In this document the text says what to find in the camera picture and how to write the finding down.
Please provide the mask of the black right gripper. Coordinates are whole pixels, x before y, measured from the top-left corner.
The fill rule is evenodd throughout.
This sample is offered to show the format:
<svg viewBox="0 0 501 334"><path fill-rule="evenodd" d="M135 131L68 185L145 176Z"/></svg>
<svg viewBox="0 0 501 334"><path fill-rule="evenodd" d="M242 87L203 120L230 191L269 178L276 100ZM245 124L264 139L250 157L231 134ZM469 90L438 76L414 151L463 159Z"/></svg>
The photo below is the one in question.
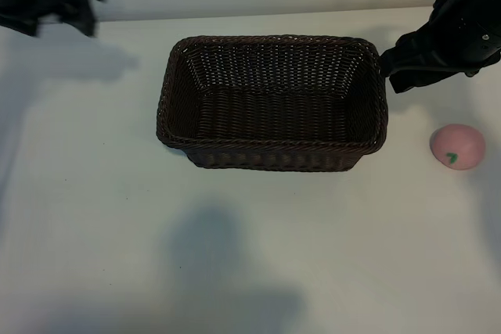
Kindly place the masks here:
<svg viewBox="0 0 501 334"><path fill-rule="evenodd" d="M472 77L500 61L500 0L436 0L423 28L402 35L380 57L395 93L437 77Z"/></svg>

